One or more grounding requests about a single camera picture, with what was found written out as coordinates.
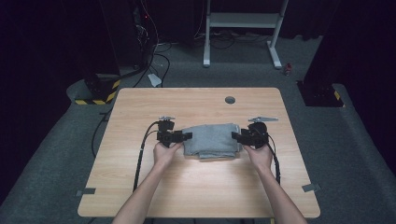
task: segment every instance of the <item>wooden table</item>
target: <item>wooden table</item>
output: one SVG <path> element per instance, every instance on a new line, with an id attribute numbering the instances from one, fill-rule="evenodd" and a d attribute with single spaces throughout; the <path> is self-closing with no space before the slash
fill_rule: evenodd
<path id="1" fill-rule="evenodd" d="M 235 98 L 227 104 L 225 98 Z M 320 210 L 310 184 L 288 113 L 275 88 L 173 88 L 122 89 L 82 196 L 82 217 L 114 217 L 131 195 L 139 148 L 147 127 L 161 116 L 175 117 L 175 129 L 201 124 L 235 123 L 248 119 L 279 118 L 266 122 L 274 138 L 280 164 L 281 186 L 305 217 L 318 217 Z M 153 165 L 152 134 L 145 147 L 139 183 Z M 237 158 L 198 160 L 180 149 L 157 188 L 148 217 L 272 217 L 262 183 L 245 150 Z"/>

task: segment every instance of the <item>metal clip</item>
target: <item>metal clip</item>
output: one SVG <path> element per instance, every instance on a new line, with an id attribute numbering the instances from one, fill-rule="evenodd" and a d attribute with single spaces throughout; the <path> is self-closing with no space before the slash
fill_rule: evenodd
<path id="1" fill-rule="evenodd" d="M 159 117 L 159 119 L 160 120 L 170 120 L 170 119 L 175 119 L 175 118 L 169 117 L 169 116 L 162 116 L 162 117 Z"/>
<path id="2" fill-rule="evenodd" d="M 257 117 L 254 119 L 249 119 L 248 121 L 257 123 L 257 122 L 278 121 L 278 120 L 279 120 L 278 118 Z"/>

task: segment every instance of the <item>black curtain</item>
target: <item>black curtain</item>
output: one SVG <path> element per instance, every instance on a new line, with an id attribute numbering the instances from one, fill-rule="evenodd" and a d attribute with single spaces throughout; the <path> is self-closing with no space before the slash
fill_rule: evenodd
<path id="1" fill-rule="evenodd" d="M 62 12 L 60 1 L 0 3 L 0 203 L 82 79 L 59 32 Z"/>
<path id="2" fill-rule="evenodd" d="M 279 36 L 294 38 L 301 35 L 307 40 L 324 35 L 339 2 L 340 0 L 289 0 Z M 276 13 L 280 11 L 282 3 L 282 0 L 249 0 L 248 4 L 238 0 L 212 0 L 211 9 L 217 12 Z"/>
<path id="3" fill-rule="evenodd" d="M 304 40 L 325 35 L 340 0 L 289 0 L 279 35 Z"/>

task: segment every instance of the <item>gray towel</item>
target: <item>gray towel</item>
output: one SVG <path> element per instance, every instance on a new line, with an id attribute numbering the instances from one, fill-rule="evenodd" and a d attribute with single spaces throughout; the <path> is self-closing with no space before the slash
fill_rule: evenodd
<path id="1" fill-rule="evenodd" d="M 239 126 L 227 124 L 204 124 L 182 130 L 192 133 L 192 139 L 184 142 L 184 155 L 198 155 L 200 159 L 235 157 L 242 146 L 231 138 L 231 132 L 239 133 Z"/>

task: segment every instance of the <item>wire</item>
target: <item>wire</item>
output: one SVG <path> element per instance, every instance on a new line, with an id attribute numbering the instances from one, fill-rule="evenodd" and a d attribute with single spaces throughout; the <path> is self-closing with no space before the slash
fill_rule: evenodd
<path id="1" fill-rule="evenodd" d="M 91 218 L 91 220 L 89 222 L 87 222 L 87 224 L 91 224 L 96 220 L 96 217 Z"/>
<path id="2" fill-rule="evenodd" d="M 264 134 L 262 134 L 259 130 L 257 130 L 257 128 L 254 128 L 254 127 L 249 127 L 249 128 L 252 128 L 254 131 L 256 131 L 256 133 L 258 133 L 262 137 L 265 137 Z M 270 148 L 271 153 L 273 154 L 274 162 L 275 162 L 276 181 L 280 185 L 280 169 L 279 169 L 279 160 L 277 159 L 277 156 L 276 156 L 276 146 L 275 146 L 274 139 L 271 137 L 271 135 L 268 134 L 268 137 L 271 138 L 271 141 L 273 142 L 273 145 L 274 145 L 274 149 L 272 149 L 270 144 L 266 143 L 266 145 Z"/>
<path id="3" fill-rule="evenodd" d="M 148 16 L 148 18 L 150 19 L 152 25 L 154 26 L 155 35 L 157 37 L 157 44 L 155 45 L 155 48 L 154 48 L 154 52 L 155 52 L 155 50 L 157 50 L 158 44 L 160 44 L 160 39 L 158 38 L 157 26 L 155 25 L 154 20 L 151 18 L 151 16 L 149 15 L 148 10 L 146 9 L 147 5 L 145 6 L 145 4 L 143 3 L 143 0 L 140 0 L 140 3 L 142 4 L 142 8 L 145 10 L 146 15 Z"/>
<path id="4" fill-rule="evenodd" d="M 168 61 L 168 66 L 166 67 L 166 71 L 165 71 L 165 73 L 163 73 L 163 78 L 161 78 L 161 88 L 163 88 L 163 80 L 165 79 L 166 74 L 167 74 L 168 71 L 169 71 L 169 67 L 171 66 L 171 62 L 169 61 L 169 59 L 168 59 L 166 56 L 164 56 L 164 55 L 162 55 L 162 54 L 157 54 L 157 53 L 156 53 L 156 54 L 154 54 L 154 55 L 161 56 L 161 57 L 165 58 L 166 61 Z"/>
<path id="5" fill-rule="evenodd" d="M 194 35 L 194 38 L 198 35 L 199 31 L 201 30 L 201 26 L 202 26 L 202 21 L 204 20 L 204 13 L 205 13 L 205 8 L 204 8 L 204 0 L 202 0 L 202 13 L 201 13 L 201 20 L 199 22 L 199 27 L 197 32 Z"/>
<path id="6" fill-rule="evenodd" d="M 137 160 L 137 166 L 136 166 L 136 173 L 134 174 L 134 189 L 133 191 L 136 190 L 137 188 L 137 182 L 139 181 L 139 174 L 140 174 L 140 166 L 142 164 L 142 158 L 143 158 L 143 151 L 145 149 L 145 144 L 146 140 L 149 137 L 151 133 L 155 133 L 156 131 L 153 131 L 149 133 L 149 130 L 154 126 L 155 124 L 158 124 L 158 121 L 153 122 L 148 126 L 148 129 L 146 130 L 145 136 L 143 137 L 142 145 L 140 146 L 140 151 L 139 151 L 139 159 Z"/>
<path id="7" fill-rule="evenodd" d="M 167 43 L 164 43 L 163 45 L 165 45 L 165 44 L 168 44 L 168 45 L 169 45 L 169 47 L 168 47 L 167 49 L 163 49 L 163 50 L 161 50 L 161 51 L 155 51 L 155 52 L 157 52 L 157 53 L 163 53 L 163 52 L 166 52 L 167 50 L 171 49 L 172 46 L 173 46 L 172 42 L 167 42 Z"/>
<path id="8" fill-rule="evenodd" d="M 95 159 L 96 159 L 96 153 L 95 153 L 95 150 L 94 150 L 94 148 L 93 148 L 93 142 L 94 142 L 94 140 L 95 140 L 96 133 L 98 132 L 100 125 L 101 125 L 103 122 L 107 121 L 107 120 L 106 120 L 107 115 L 108 115 L 112 110 L 113 110 L 113 108 L 111 108 L 111 109 L 110 109 L 109 111 L 107 111 L 106 113 L 100 113 L 100 115 L 103 115 L 103 117 L 102 117 L 102 119 L 99 121 L 98 125 L 97 125 L 96 128 L 95 128 L 95 131 L 93 132 L 92 140 L 91 140 L 91 152 L 92 152 L 92 155 L 93 155 L 93 157 L 94 157 Z"/>

